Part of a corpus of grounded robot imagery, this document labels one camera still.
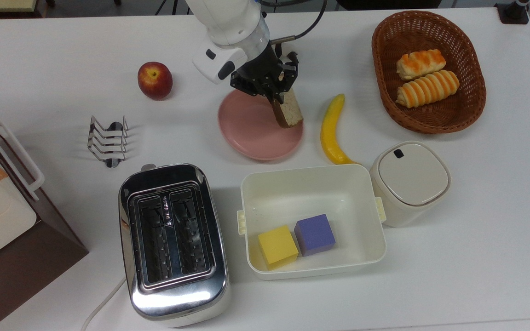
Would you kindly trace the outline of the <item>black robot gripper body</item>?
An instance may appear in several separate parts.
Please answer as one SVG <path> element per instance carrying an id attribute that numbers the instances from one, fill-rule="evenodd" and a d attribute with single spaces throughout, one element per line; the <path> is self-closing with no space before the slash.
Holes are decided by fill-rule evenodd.
<path id="1" fill-rule="evenodd" d="M 272 46 L 269 42 L 265 50 L 255 59 L 242 65 L 230 76 L 230 86 L 249 96 L 264 96 L 270 99 L 270 88 L 284 89 L 284 70 L 297 70 L 299 60 L 295 51 L 290 51 L 283 62 L 282 44 Z"/>

